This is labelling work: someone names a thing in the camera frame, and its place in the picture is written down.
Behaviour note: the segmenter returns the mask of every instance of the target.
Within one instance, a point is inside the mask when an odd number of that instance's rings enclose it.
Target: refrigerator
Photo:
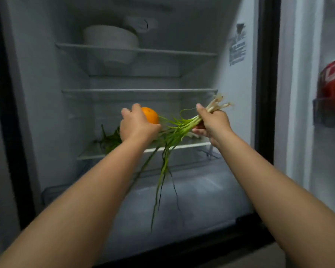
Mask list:
[[[334,10],[335,0],[0,0],[8,169],[0,176],[1,248],[105,156],[102,127],[114,133],[120,110],[133,103],[178,118],[224,95],[235,133],[335,211],[335,127],[314,122],[313,109],[319,73],[335,58]],[[139,46],[89,44],[84,30],[94,25],[129,30]],[[105,63],[117,55],[133,57]],[[187,246],[193,239],[217,252],[222,233],[240,232],[241,218],[248,236],[262,239],[263,224],[221,155],[194,136],[171,154],[173,180],[151,231],[161,163],[159,150],[122,203],[97,264],[167,256],[172,247],[205,254]]]

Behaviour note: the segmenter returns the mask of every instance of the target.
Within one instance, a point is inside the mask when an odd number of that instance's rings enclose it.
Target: red container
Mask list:
[[[318,98],[328,99],[325,107],[335,111],[335,61],[320,73]]]

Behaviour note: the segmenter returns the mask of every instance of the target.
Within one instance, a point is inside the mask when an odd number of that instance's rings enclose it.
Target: forearm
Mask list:
[[[0,267],[91,267],[149,141],[128,139],[45,209]]]
[[[218,142],[234,176],[290,257],[300,267],[335,267],[335,213],[233,132],[223,133]]]

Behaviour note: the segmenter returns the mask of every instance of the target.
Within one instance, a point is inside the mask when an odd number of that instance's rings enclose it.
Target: white bowl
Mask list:
[[[83,37],[87,45],[129,50],[139,48],[139,40],[136,35],[123,28],[110,25],[92,25],[87,27],[83,31]],[[129,50],[93,49],[91,52],[104,65],[116,67],[133,62],[137,52]]]

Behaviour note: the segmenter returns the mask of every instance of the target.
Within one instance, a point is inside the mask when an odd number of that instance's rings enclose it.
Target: hand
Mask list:
[[[160,124],[151,124],[147,121],[140,105],[137,103],[132,106],[131,111],[123,108],[121,113],[123,116],[123,120],[120,122],[120,138],[122,141],[137,138],[150,144],[161,131]]]
[[[196,108],[202,118],[202,122],[193,128],[192,131],[210,138],[211,144],[220,149],[218,143],[219,135],[224,131],[232,131],[227,114],[221,110],[209,113],[199,103],[196,105]]]

